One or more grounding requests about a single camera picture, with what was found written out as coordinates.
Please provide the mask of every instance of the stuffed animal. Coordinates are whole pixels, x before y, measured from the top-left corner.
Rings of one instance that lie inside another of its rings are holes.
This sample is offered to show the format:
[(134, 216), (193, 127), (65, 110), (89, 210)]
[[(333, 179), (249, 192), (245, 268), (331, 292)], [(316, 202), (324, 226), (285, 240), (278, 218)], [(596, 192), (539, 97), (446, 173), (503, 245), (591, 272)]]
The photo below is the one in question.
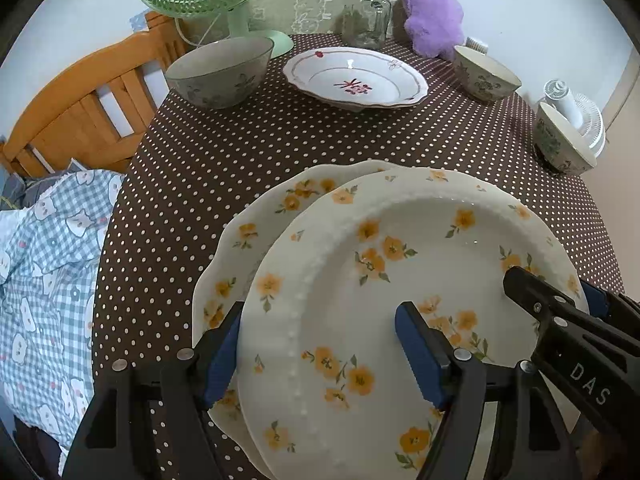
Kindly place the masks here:
[(463, 44), (462, 17), (457, 0), (402, 0), (408, 18), (404, 30), (414, 43), (414, 52), (423, 57), (453, 61), (453, 47)]

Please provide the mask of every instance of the wooden bed frame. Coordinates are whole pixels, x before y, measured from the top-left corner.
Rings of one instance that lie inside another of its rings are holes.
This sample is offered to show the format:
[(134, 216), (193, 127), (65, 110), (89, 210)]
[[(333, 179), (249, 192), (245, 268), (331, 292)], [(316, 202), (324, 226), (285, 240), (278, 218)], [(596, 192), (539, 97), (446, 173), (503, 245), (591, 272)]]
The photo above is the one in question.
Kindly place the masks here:
[[(164, 72), (188, 50), (173, 18), (149, 12), (146, 22), (148, 32), (89, 54), (34, 97), (7, 142), (0, 142), (0, 164), (9, 173), (49, 174), (33, 148), (54, 170), (64, 170), (73, 157), (89, 168), (126, 171), (156, 113), (140, 67), (157, 60)], [(103, 85), (132, 127), (130, 136), (120, 136), (100, 104), (95, 90)]]

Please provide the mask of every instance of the brown tablecloth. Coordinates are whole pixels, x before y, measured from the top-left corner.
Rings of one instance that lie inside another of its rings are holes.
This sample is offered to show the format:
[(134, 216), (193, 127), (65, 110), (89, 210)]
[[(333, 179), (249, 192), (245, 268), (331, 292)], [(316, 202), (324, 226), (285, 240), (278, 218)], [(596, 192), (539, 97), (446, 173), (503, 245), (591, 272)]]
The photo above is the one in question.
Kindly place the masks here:
[[(340, 45), (337, 36), (295, 36), (292, 54)], [(315, 164), (381, 158), (464, 171), (522, 200), (563, 243), (581, 277), (623, 285), (602, 218), (583, 181), (536, 161), (534, 113), (517, 95), (487, 105), (469, 98), (448, 62), (389, 43), (383, 51), (427, 79), (414, 108), (354, 114), (300, 94), (272, 60), (259, 90), (235, 108), (199, 110), (171, 93), (129, 170), (100, 261), (93, 368), (162, 360), (191, 345), (191, 297), (226, 223), (256, 197)], [(176, 478), (162, 406), (152, 406), (163, 475)], [(225, 475), (261, 478), (238, 446), (210, 428)]]

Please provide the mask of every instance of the screw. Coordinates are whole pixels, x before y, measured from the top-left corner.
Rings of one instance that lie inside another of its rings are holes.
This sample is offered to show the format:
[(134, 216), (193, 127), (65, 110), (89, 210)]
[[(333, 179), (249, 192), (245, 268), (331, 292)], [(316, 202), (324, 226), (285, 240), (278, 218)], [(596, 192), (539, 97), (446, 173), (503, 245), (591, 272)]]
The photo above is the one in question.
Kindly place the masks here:
[(111, 368), (114, 372), (121, 372), (127, 367), (127, 361), (125, 359), (116, 359)]
[(469, 350), (465, 350), (464, 348), (456, 348), (453, 351), (453, 357), (455, 357), (458, 361), (469, 361), (469, 359), (471, 359), (471, 352)]
[(524, 373), (527, 373), (527, 374), (532, 374), (532, 373), (535, 373), (536, 371), (536, 365), (533, 364), (531, 361), (527, 361), (527, 360), (520, 361), (520, 368)]
[(195, 352), (193, 351), (193, 348), (181, 348), (178, 350), (176, 357), (180, 359), (180, 361), (188, 361), (194, 354)]

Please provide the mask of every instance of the floral plate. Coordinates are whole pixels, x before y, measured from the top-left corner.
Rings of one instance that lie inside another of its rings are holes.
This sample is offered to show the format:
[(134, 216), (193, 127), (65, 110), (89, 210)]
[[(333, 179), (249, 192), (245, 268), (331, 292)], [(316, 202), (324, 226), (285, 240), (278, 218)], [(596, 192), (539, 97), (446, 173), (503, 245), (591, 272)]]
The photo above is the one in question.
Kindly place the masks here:
[[(244, 300), (264, 255), (297, 215), (335, 187), (389, 168), (398, 166), (381, 160), (367, 160), (351, 166), (315, 166), (268, 190), (229, 222), (213, 260), (200, 276), (193, 293), (193, 345), (206, 330), (220, 325), (236, 301)], [(255, 372), (260, 373), (263, 367), (256, 356)], [(261, 473), (273, 478), (244, 423), (236, 377), (229, 384), (225, 397), (209, 410), (209, 415), (220, 430), (242, 447)]]
[(420, 72), (395, 57), (346, 46), (308, 50), (282, 69), (298, 90), (338, 108), (406, 108), (427, 97)]
[[(546, 224), (463, 173), (368, 174), (298, 216), (260, 264), (238, 343), (244, 418), (273, 475), (414, 479), (441, 415), (404, 356), (396, 307), (413, 301), (453, 346), (513, 366), (530, 357), (537, 327), (504, 294), (512, 266), (586, 311), (574, 266)], [(486, 457), (493, 421), (485, 419), (476, 455)]]

